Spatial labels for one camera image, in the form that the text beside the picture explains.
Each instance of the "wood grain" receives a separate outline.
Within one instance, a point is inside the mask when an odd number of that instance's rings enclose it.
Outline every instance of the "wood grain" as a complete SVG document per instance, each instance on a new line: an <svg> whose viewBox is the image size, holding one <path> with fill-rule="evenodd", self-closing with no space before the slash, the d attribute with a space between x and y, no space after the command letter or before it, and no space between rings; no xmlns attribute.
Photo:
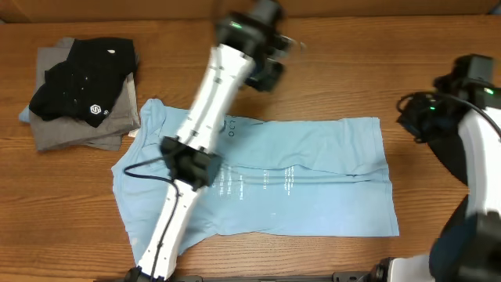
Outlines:
<svg viewBox="0 0 501 282"><path fill-rule="evenodd" d="M209 19L213 5L220 15L247 11L254 0L0 0L12 5L0 16L12 22L91 22L111 20ZM497 0L279 0L291 17L411 16L486 14Z"/></svg>
<svg viewBox="0 0 501 282"><path fill-rule="evenodd" d="M231 113L281 121L379 117L401 236L216 236L189 249L178 270L206 277L327 274L427 252L467 189L395 123L395 102L429 89L457 56L501 58L500 26L495 16L286 22L284 33L307 52L293 50L273 94L246 89ZM118 152L76 146L40 154L17 120L33 91L37 48L63 36L133 38L141 56L139 106L158 98L182 108L193 101L212 40L205 21L0 26L0 281L81 282L119 277L133 265L110 171L132 140L124 137Z"/></svg>

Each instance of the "wire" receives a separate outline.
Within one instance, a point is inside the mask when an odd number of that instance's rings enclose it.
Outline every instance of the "wire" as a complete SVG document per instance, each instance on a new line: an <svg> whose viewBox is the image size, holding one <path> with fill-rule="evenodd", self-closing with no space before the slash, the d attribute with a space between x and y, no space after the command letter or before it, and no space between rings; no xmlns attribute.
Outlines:
<svg viewBox="0 0 501 282"><path fill-rule="evenodd" d="M149 164L152 164L154 162L157 162L157 161L160 161L160 160L163 160L163 159L164 159L164 157L155 157L152 160L143 161L143 162L140 162L138 164L129 165L127 168L124 168L124 174L127 175L127 176L134 177L134 178L139 178L139 179L154 179L154 180L160 180L160 181L164 181L166 183L169 183L171 180L170 179L166 179L164 177L155 176L155 175L139 175L139 174L135 174L135 173L129 172L129 170L131 170L133 168L138 168L138 167L141 167L143 165L149 165Z"/></svg>
<svg viewBox="0 0 501 282"><path fill-rule="evenodd" d="M182 146L179 146L180 149L172 151L171 155L174 155L174 154L178 153L184 147L186 147L186 145L182 144ZM164 159L164 157L155 157L154 159L151 159L151 160L148 160L148 161L143 161L143 162L140 162L138 164L129 165L127 168L124 168L124 174L125 175L131 176L131 177L134 177L134 178L139 178L139 179L153 179L153 180L164 181L166 183L171 184L171 186L173 186L174 189L175 189L174 207L172 209L171 215L169 215L169 219L167 221L167 224L164 227L164 231L162 232L162 235L160 236L160 239L158 241L157 251L155 252L155 257L153 259L153 265L151 267L150 282L153 282L154 275L155 275L155 269L157 268L158 256L160 255L160 249L162 248L162 245L164 244L163 241L164 241L165 234L167 232L168 227L171 225L171 221L172 221L172 218L174 217L175 210L178 207L178 202L179 202L179 188L174 183L174 181L172 181L172 179L166 179L164 177L155 176L155 175L139 175L139 174L131 173L131 172L129 172L129 170L131 170L133 168L138 168L138 167L141 167L141 166L144 166L144 165L149 165L149 164L152 164L154 162L160 161L162 159Z"/></svg>
<svg viewBox="0 0 501 282"><path fill-rule="evenodd" d="M475 106L474 104L472 104L466 100L458 98L456 96L447 95L447 94L443 94L443 93L433 93L433 96L454 100L457 103L462 103L463 105L468 106L470 109L476 111L492 126L492 128L494 128L494 131L496 131L496 133L498 134L499 139L501 139L501 128L499 128L499 126L496 124L496 122L494 120L492 120L492 118L489 117L489 115L486 114L481 108Z"/></svg>
<svg viewBox="0 0 501 282"><path fill-rule="evenodd" d="M481 108L475 106L474 104L472 104L472 103L470 103L470 102L468 102L468 101L466 101L464 99L461 99L459 97L453 96L453 95L444 94L444 93L440 93L440 92L416 92L416 93L408 94L408 95L403 96L397 102L397 111L399 113L402 113L403 109L400 107L402 105L402 102L404 102L408 98L412 98L412 97L414 97L415 95L418 95L418 94L428 94L428 95L431 95L433 97L441 97L441 98L444 98L444 99L450 99L450 100L453 100L453 101L455 101L457 103L461 103L461 104L469 107L470 109L472 109L472 110L476 111L478 114L480 114L492 126L492 128L494 129L494 131L496 131L499 139L501 140L501 128L499 128L499 126L496 124L496 122L494 120L492 120L492 118L489 117L488 114L486 114Z"/></svg>
<svg viewBox="0 0 501 282"><path fill-rule="evenodd" d="M174 217L175 209L178 207L179 188L173 181L170 181L169 183L175 189L174 207L172 208L172 212L171 212L171 215L169 216L169 220L167 221L167 224L164 227L164 231L162 232L162 235L160 236L160 239L158 241L157 252L155 253L155 258L153 259L153 266L151 267L150 282L153 282L153 277L155 275L155 268L157 267L157 262L158 262L158 255L160 254L160 249L164 245L164 243L163 243L164 237L165 237L165 234L167 233L167 229L169 228L169 225L171 224L172 218Z"/></svg>

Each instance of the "white logo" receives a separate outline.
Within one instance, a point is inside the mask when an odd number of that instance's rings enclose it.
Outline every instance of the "white logo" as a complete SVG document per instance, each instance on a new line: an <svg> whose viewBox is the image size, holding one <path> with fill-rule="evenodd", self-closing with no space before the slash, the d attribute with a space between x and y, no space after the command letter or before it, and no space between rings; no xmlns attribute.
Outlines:
<svg viewBox="0 0 501 282"><path fill-rule="evenodd" d="M101 112L101 106L100 105L92 105L91 106L91 113L93 114L99 114Z"/></svg>

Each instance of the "wooden table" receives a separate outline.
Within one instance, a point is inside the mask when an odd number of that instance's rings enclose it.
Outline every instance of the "wooden table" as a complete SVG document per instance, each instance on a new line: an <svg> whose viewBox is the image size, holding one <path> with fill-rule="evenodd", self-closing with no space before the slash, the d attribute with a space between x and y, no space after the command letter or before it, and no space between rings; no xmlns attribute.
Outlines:
<svg viewBox="0 0 501 282"><path fill-rule="evenodd" d="M458 56L475 52L501 59L500 28L496 16L286 22L284 34L304 42L307 52L293 51L273 94L248 89L238 95L231 114L281 121L379 117L401 236L212 237L180 258L180 272L327 274L427 252L467 189L395 123L395 102L430 89ZM64 36L133 38L141 56L139 106L159 98L189 107L212 43L210 25L203 21L0 26L0 281L91 281L121 277L133 266L110 171L132 139L124 137L118 152L78 146L40 154L29 126L17 120L34 89L37 47Z"/></svg>

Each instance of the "wall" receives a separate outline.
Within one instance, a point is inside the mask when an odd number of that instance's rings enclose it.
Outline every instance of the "wall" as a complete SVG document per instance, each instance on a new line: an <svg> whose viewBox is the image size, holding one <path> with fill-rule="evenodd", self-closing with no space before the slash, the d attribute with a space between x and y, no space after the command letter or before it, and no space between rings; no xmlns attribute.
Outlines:
<svg viewBox="0 0 501 282"><path fill-rule="evenodd" d="M8 22L208 18L214 0L0 0ZM397 16L487 13L498 0L279 0L289 16ZM221 1L219 14L251 0Z"/></svg>

